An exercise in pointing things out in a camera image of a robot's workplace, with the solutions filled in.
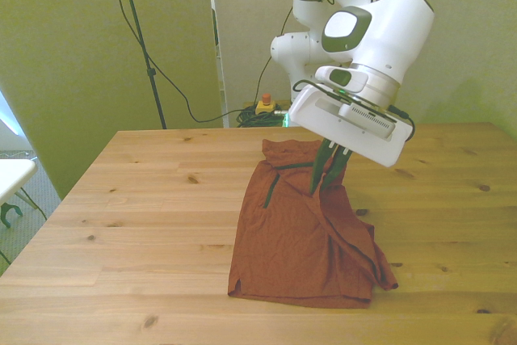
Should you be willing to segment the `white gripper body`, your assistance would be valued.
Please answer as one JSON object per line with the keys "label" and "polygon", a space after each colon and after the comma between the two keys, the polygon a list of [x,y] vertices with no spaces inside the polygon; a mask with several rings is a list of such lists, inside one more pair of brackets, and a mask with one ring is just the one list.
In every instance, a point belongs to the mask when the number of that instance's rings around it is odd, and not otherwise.
{"label": "white gripper body", "polygon": [[323,85],[306,85],[289,109],[291,122],[382,166],[393,166],[413,126],[354,99],[335,96]]}

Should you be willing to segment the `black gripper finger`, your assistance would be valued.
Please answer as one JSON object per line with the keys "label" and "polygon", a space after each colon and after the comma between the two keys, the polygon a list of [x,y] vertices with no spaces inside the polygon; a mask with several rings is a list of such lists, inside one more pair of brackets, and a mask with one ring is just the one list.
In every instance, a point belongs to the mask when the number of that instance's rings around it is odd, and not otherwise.
{"label": "black gripper finger", "polygon": [[314,193],[317,189],[317,185],[322,179],[324,172],[324,166],[334,153],[334,142],[324,138],[320,147],[318,148],[316,157],[313,163],[313,171],[310,179],[309,192]]}
{"label": "black gripper finger", "polygon": [[329,185],[335,181],[339,175],[345,171],[347,167],[347,162],[350,158],[350,150],[349,149],[337,149],[332,163],[328,171],[326,172],[325,178],[322,180],[322,187],[327,188]]}

